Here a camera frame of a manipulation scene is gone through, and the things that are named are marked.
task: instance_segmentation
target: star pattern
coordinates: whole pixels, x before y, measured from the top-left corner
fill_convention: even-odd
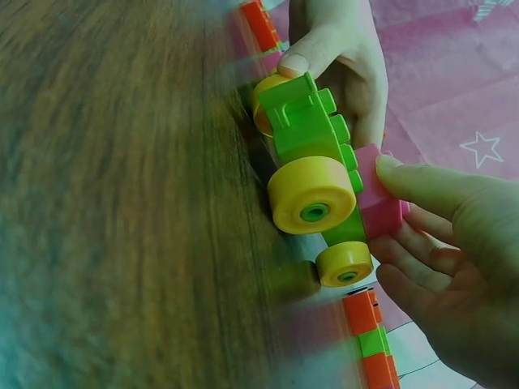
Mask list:
[[[495,150],[501,138],[485,138],[480,132],[476,132],[476,140],[460,145],[461,148],[474,153],[476,159],[476,168],[479,169],[485,160],[495,160],[504,162],[503,158]]]

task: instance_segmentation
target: hand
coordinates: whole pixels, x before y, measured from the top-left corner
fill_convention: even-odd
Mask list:
[[[400,231],[370,242],[381,286],[451,368],[519,387],[519,185],[388,156],[377,172],[416,204]]]
[[[319,77],[320,88],[332,90],[354,147],[380,147],[388,77],[369,1],[290,0],[290,43],[278,72]]]

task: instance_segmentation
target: green plastic block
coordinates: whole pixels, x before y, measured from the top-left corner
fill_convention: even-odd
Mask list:
[[[324,112],[326,112],[327,115],[331,115],[337,111],[337,105],[329,89],[321,89],[317,92],[317,96],[319,96],[319,100],[323,103]]]
[[[306,156],[327,156],[343,162],[337,136],[317,93],[265,113],[283,163]]]
[[[286,104],[287,101],[297,100],[317,92],[317,85],[309,73],[291,79],[288,83],[282,83],[275,88],[268,89],[259,94],[259,103],[265,111]]]
[[[358,336],[362,357],[368,358],[372,355],[385,353],[391,355],[389,351],[388,336],[384,327],[380,326],[376,330],[366,332]]]
[[[354,148],[347,143],[341,145],[341,154],[346,169],[351,172],[358,169],[358,160]]]
[[[329,247],[343,242],[366,242],[364,223],[358,207],[355,207],[350,217],[337,227],[324,231],[323,238]]]
[[[352,170],[350,172],[350,182],[351,187],[354,189],[354,193],[356,195],[364,190],[364,184],[362,183],[362,178],[360,177],[358,170]]]
[[[346,120],[342,115],[335,115],[330,117],[330,122],[332,123],[333,129],[335,130],[335,135],[337,136],[337,141],[339,143],[346,143],[351,140],[350,131],[348,130]]]

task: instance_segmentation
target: plastic toy vehicle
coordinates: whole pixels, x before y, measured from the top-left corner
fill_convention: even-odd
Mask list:
[[[253,93],[253,117],[273,138],[282,166],[268,183],[274,224],[291,234],[322,233],[328,248],[316,260],[323,286],[359,282],[373,270],[367,240],[401,226],[409,210],[379,182],[370,145],[354,152],[345,119],[328,89],[306,73],[276,73]]]

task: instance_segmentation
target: toy wheel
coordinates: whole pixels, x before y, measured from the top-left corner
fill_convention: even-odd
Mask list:
[[[339,288],[359,282],[373,271],[366,243],[345,242],[327,248],[315,261],[321,285]]]
[[[279,75],[278,73],[273,73],[266,79],[263,79],[260,83],[258,83],[258,85],[256,85],[256,88],[254,88],[254,91],[252,93],[252,118],[254,120],[256,128],[263,135],[272,138],[272,128],[270,128],[270,123],[268,122],[267,115],[261,108],[258,96],[261,92],[267,91],[268,89],[274,88],[277,85],[281,85],[282,83],[286,83],[290,80],[291,79],[289,79],[288,77],[284,77],[282,75]]]
[[[293,160],[268,183],[274,224],[286,233],[322,233],[342,223],[357,200],[344,165],[326,156]]]

